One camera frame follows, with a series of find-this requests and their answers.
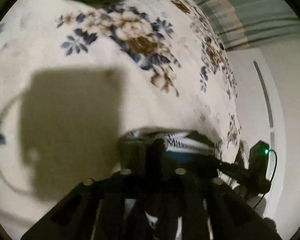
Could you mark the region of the black grey striped sweater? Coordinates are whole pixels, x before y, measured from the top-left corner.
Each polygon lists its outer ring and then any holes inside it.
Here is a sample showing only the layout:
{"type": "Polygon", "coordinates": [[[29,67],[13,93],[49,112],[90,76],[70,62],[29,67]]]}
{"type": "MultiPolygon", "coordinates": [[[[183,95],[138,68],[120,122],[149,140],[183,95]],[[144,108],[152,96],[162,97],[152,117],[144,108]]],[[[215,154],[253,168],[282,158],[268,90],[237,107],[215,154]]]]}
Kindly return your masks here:
{"type": "Polygon", "coordinates": [[[214,144],[195,130],[143,127],[127,132],[117,141],[120,165],[133,172],[144,171],[147,160],[168,161],[181,166],[202,156],[220,158],[222,142],[214,144]]]}

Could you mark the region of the teal curtain right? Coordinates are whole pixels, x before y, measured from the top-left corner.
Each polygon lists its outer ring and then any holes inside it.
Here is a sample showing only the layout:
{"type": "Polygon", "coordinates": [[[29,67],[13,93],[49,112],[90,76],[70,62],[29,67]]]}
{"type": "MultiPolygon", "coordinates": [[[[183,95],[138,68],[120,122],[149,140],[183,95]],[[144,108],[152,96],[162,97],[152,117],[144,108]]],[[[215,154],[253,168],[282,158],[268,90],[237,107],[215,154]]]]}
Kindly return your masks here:
{"type": "Polygon", "coordinates": [[[300,18],[284,0],[194,0],[227,51],[300,38],[300,18]]]}

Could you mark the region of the white bed headboard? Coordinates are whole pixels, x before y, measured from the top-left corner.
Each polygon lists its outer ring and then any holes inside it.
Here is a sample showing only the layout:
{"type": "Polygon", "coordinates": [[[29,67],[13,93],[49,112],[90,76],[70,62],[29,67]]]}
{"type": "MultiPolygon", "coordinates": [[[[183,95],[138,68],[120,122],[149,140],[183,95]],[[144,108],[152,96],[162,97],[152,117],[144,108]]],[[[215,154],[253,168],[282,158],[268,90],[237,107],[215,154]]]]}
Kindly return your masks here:
{"type": "Polygon", "coordinates": [[[262,140],[269,144],[267,178],[272,179],[264,216],[275,218],[286,169],[286,130],[274,78],[260,49],[227,53],[237,82],[237,110],[242,140],[253,147],[262,140]]]}

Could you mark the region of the floral bed cover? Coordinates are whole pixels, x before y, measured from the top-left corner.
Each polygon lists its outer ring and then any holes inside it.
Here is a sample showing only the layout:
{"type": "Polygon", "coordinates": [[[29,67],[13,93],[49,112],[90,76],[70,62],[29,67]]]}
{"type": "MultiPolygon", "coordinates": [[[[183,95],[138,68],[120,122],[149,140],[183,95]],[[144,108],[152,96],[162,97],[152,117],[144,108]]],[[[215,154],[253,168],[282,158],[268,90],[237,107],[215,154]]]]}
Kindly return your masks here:
{"type": "Polygon", "coordinates": [[[0,21],[0,224],[20,239],[117,139],[195,130],[233,162],[241,126],[225,49],[194,0],[17,0],[0,21]]]}

